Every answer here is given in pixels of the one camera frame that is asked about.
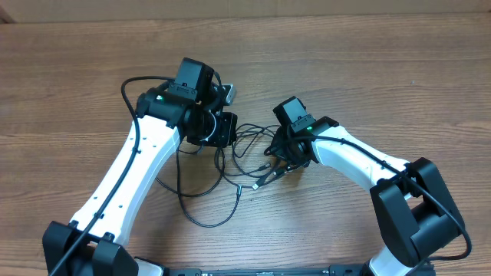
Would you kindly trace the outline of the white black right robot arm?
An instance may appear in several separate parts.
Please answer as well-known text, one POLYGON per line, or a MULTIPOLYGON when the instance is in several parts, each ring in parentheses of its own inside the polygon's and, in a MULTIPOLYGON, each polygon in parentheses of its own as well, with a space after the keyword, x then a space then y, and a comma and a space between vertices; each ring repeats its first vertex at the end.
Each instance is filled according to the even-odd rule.
POLYGON ((382 153, 329 117, 277 118, 280 127, 266 154, 300 166, 329 166, 371 196, 384 248, 364 264, 333 264, 330 275, 434 275, 435 252, 469 236, 433 162, 382 153))

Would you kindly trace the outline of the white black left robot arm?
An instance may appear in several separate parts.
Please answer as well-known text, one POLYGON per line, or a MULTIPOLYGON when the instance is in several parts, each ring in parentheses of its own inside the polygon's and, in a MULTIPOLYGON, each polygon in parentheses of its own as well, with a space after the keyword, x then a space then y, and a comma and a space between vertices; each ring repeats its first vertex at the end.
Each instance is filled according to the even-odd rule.
POLYGON ((236 139, 227 97, 175 84, 139 96, 125 144, 68 224, 51 222, 42 238, 50 275, 167 275, 163 265, 126 250, 140 207, 182 141, 224 148, 236 139))

